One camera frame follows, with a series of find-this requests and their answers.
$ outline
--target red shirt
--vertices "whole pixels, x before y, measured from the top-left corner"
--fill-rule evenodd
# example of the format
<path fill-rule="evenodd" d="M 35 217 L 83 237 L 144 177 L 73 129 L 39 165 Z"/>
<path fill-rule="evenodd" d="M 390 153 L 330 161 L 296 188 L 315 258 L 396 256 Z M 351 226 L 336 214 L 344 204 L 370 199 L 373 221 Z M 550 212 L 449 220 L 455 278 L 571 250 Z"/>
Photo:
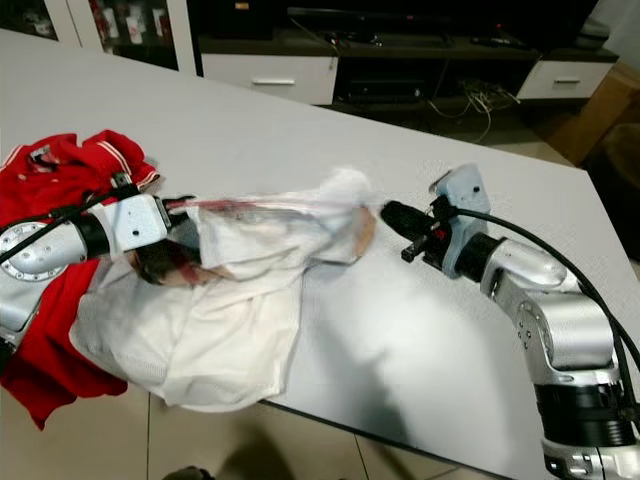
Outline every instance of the red shirt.
<path fill-rule="evenodd" d="M 54 135 L 15 147 L 0 166 L 0 229 L 26 217 L 112 189 L 111 176 L 127 172 L 140 189 L 159 175 L 132 140 L 105 130 L 76 144 L 75 134 Z M 0 383 L 39 428 L 56 408 L 76 397 L 120 395 L 126 382 L 100 370 L 71 345 L 69 330 L 98 260 L 69 266 L 47 287 L 37 315 Z"/>

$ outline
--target white cloth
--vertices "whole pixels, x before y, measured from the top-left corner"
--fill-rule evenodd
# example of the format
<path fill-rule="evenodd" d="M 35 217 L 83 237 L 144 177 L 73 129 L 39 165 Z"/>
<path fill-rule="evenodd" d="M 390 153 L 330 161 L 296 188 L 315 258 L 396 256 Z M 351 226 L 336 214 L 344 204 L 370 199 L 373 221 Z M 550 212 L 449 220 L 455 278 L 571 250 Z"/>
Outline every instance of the white cloth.
<path fill-rule="evenodd" d="M 354 207 L 367 203 L 369 191 L 363 174 L 344 169 L 315 190 L 243 199 L 260 208 L 188 207 L 202 266 L 223 266 L 233 279 L 164 287 L 141 280 L 124 258 L 103 264 L 80 302 L 71 342 L 168 405 L 227 411 L 280 393 L 302 274 L 314 261 L 355 261 L 362 215 Z"/>

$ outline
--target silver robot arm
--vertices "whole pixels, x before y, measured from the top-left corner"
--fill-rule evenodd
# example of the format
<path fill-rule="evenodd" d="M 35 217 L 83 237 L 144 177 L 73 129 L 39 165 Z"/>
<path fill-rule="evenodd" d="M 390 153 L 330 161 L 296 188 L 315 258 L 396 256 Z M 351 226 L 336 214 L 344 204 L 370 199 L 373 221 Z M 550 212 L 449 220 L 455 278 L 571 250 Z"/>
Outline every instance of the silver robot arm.
<path fill-rule="evenodd" d="M 45 223 L 27 221 L 0 232 L 0 371 L 27 333 L 42 293 L 68 265 L 166 238 L 171 220 L 162 201 L 130 183 L 127 188 L 126 198 L 96 203 L 49 231 Z M 27 245 L 39 232 L 45 233 Z"/>
<path fill-rule="evenodd" d="M 446 214 L 452 206 L 489 212 L 475 166 L 449 172 L 432 187 L 437 199 L 427 212 L 389 202 L 382 219 L 413 242 L 404 260 L 424 254 L 447 276 L 479 283 L 511 319 L 535 389 L 547 470 L 561 479 L 640 478 L 640 444 L 605 312 L 548 253 L 493 239 L 484 221 Z"/>

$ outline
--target tv stand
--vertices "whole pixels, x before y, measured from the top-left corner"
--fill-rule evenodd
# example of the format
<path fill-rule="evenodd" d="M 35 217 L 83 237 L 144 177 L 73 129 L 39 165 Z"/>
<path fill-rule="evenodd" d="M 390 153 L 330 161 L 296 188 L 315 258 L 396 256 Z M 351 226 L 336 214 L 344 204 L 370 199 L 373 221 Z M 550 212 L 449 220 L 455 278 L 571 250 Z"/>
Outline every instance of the tv stand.
<path fill-rule="evenodd" d="M 204 76 L 342 110 L 348 110 L 352 102 L 377 109 L 385 105 L 414 109 L 427 101 L 457 108 L 458 100 L 464 105 L 458 87 L 464 79 L 499 84 L 523 104 L 584 103 L 617 60 L 607 50 L 571 48 L 541 55 L 533 49 L 474 44 L 467 36 L 445 37 L 450 40 L 443 41 L 434 35 L 379 32 L 378 44 L 346 39 L 332 46 L 321 35 L 313 37 L 295 28 L 276 29 L 271 40 L 201 35 Z M 366 82 L 375 85 L 374 90 L 387 82 L 391 101 L 384 102 L 384 88 L 372 94 L 375 98 L 371 102 L 366 94 L 372 88 L 345 95 L 345 88 L 353 92 Z M 421 85 L 419 92 L 409 88 L 411 82 Z M 411 91 L 417 92 L 413 102 L 398 96 Z"/>
<path fill-rule="evenodd" d="M 375 32 L 329 32 L 324 39 L 337 48 L 344 48 L 350 43 L 364 43 L 381 47 L 382 43 Z"/>

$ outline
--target floor tile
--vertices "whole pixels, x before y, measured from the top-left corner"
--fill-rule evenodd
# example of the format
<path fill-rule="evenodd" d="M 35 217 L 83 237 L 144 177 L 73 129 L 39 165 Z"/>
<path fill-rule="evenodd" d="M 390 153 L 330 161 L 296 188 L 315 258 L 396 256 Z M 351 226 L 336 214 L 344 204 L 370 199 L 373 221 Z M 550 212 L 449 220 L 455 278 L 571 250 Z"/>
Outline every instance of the floor tile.
<path fill-rule="evenodd" d="M 425 480 L 456 468 L 364 437 L 356 439 L 369 480 Z"/>
<path fill-rule="evenodd" d="M 573 167 L 574 165 L 551 148 L 546 142 L 542 140 L 536 142 L 519 143 L 518 146 L 522 149 L 524 155 L 539 160 L 546 160 L 547 162 L 557 163 L 567 167 Z"/>
<path fill-rule="evenodd" d="M 474 119 L 473 122 L 465 120 L 465 122 L 459 125 L 452 120 L 445 120 L 437 124 L 432 123 L 431 125 L 433 133 L 436 135 L 461 142 L 485 146 L 514 143 L 511 141 L 509 133 L 504 130 L 491 127 L 487 132 L 487 122 L 486 119 L 482 117 Z"/>
<path fill-rule="evenodd" d="M 633 267 L 633 271 L 636 272 L 636 277 L 638 277 L 638 281 L 640 281 L 640 263 L 634 260 L 631 260 L 631 266 Z"/>
<path fill-rule="evenodd" d="M 524 151 L 517 143 L 502 143 L 497 145 L 488 145 L 491 148 L 496 150 L 501 150 L 503 152 L 509 153 L 517 153 L 518 155 L 524 155 Z"/>
<path fill-rule="evenodd" d="M 489 477 L 488 475 L 484 475 L 482 473 L 478 473 L 473 470 L 467 470 L 464 468 L 459 468 L 457 470 L 454 470 L 451 473 L 446 473 L 438 477 L 438 480 L 493 480 L 493 479 L 495 479 L 495 477 Z"/>
<path fill-rule="evenodd" d="M 146 480 L 148 394 L 78 399 L 55 411 L 40 432 L 2 391 L 0 478 Z"/>
<path fill-rule="evenodd" d="M 354 435 L 274 407 L 203 414 L 152 399 L 150 418 L 149 480 L 189 465 L 216 480 L 366 480 Z"/>
<path fill-rule="evenodd" d="M 507 133 L 511 143 L 537 143 L 542 141 L 533 130 L 522 124 L 518 125 L 517 128 L 509 130 Z"/>

